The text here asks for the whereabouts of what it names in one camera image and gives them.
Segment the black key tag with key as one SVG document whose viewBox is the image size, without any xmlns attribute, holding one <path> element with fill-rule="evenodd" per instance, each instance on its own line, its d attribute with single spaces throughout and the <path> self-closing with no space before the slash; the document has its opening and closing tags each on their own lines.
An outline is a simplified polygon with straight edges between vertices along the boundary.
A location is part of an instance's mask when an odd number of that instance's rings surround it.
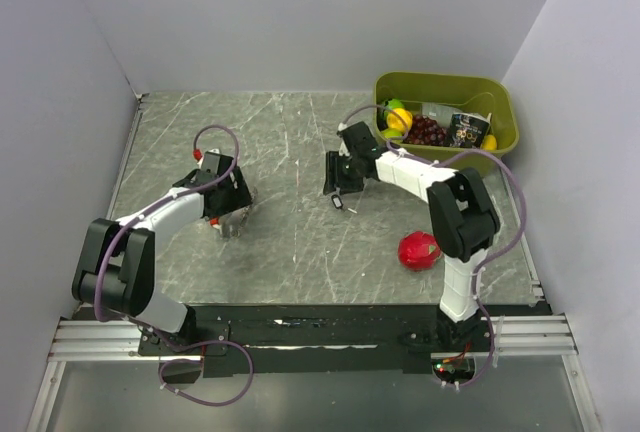
<svg viewBox="0 0 640 432">
<path fill-rule="evenodd" d="M 352 214 L 357 214 L 357 211 L 353 208 L 347 207 L 344 205 L 344 202 L 339 194 L 332 194 L 330 196 L 330 200 L 332 205 L 336 210 L 340 210 L 342 212 L 350 212 Z"/>
</svg>

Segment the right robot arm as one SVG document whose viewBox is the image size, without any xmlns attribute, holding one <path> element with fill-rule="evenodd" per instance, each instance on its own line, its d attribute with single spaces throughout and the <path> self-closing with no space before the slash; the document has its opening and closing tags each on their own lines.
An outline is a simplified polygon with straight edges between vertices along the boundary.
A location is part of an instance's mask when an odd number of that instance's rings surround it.
<svg viewBox="0 0 640 432">
<path fill-rule="evenodd" d="M 428 164 L 402 148 L 383 146 L 363 122 L 342 123 L 337 135 L 341 146 L 326 153 L 323 186 L 335 208 L 343 207 L 343 195 L 362 191 L 367 179 L 394 185 L 428 205 L 445 263 L 439 308 L 448 318 L 438 324 L 437 339 L 448 350 L 461 349 L 472 337 L 467 320 L 478 310 L 481 262 L 500 230 L 482 177 L 473 168 Z"/>
</svg>

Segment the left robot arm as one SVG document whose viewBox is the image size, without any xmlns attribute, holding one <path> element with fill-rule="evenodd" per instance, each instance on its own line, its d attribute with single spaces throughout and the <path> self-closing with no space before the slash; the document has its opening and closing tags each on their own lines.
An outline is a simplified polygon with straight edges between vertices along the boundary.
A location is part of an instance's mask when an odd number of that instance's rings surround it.
<svg viewBox="0 0 640 432">
<path fill-rule="evenodd" d="M 169 298 L 156 285 L 156 256 L 186 225 L 207 221 L 224 239 L 238 233 L 253 205 L 237 159 L 213 149 L 197 153 L 198 167 L 158 201 L 117 220 L 96 219 L 87 229 L 72 296 L 162 332 L 177 354 L 198 340 L 195 310 Z"/>
</svg>

